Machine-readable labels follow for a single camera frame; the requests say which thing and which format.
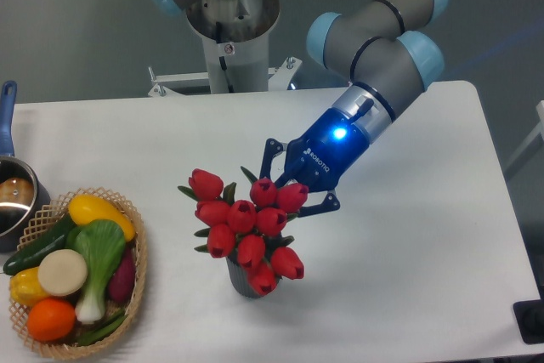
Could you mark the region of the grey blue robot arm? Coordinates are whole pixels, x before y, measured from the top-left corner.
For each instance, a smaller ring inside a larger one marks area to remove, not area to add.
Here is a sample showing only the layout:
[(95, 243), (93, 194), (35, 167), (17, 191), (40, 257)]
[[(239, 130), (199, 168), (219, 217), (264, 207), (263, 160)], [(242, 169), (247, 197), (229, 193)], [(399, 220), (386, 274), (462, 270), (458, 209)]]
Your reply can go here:
[[(356, 14), (326, 13), (309, 28), (309, 56), (349, 81), (345, 92), (299, 138), (265, 144), (260, 174), (285, 156), (282, 187), (292, 181), (322, 192), (321, 204), (301, 207), (306, 217), (338, 210), (341, 176), (434, 82), (444, 68), (437, 45), (421, 29), (449, 0), (370, 0)], [(203, 44), (215, 94), (267, 91), (269, 34), (279, 0), (153, 0), (165, 14), (185, 14)]]

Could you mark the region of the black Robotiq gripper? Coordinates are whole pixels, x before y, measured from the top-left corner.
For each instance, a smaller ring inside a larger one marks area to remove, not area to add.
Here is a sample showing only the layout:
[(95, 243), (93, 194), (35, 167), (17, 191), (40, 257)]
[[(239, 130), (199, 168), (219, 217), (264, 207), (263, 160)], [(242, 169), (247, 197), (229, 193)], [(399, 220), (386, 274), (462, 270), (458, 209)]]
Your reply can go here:
[[(283, 174), (275, 181), (281, 187), (295, 180), (311, 193), (333, 190), (346, 170), (368, 149), (369, 139), (338, 109), (325, 111), (300, 137), (288, 144), (265, 141), (259, 177), (271, 179), (273, 160), (286, 151)], [(328, 191), (320, 204), (302, 206), (298, 215), (318, 215), (339, 210), (335, 191)]]

